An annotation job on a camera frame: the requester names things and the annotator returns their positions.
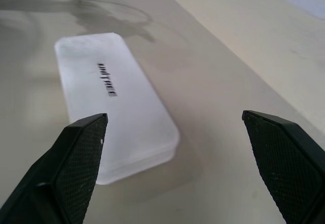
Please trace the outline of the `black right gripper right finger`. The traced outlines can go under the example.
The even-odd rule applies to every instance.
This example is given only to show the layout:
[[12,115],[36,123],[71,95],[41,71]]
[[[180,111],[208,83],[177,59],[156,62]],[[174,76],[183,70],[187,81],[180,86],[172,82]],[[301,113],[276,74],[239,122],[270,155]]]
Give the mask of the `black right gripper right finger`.
[[286,224],[325,224],[325,151],[296,123],[245,110],[259,174]]

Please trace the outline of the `white Unitree plastic pencil case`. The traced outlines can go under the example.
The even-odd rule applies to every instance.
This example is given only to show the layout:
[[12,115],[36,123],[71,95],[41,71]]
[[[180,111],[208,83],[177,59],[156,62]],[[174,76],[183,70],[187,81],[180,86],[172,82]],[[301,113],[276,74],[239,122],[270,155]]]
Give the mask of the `white Unitree plastic pencil case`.
[[108,117],[97,184],[174,157],[179,131],[121,36],[64,37],[54,49],[70,120],[98,113]]

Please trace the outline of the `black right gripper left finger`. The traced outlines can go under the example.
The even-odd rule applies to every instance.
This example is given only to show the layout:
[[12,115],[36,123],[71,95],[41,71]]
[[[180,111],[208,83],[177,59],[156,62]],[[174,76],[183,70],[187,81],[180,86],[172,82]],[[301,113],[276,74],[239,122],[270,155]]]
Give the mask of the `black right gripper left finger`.
[[66,126],[0,208],[0,224],[83,224],[98,177],[108,117]]

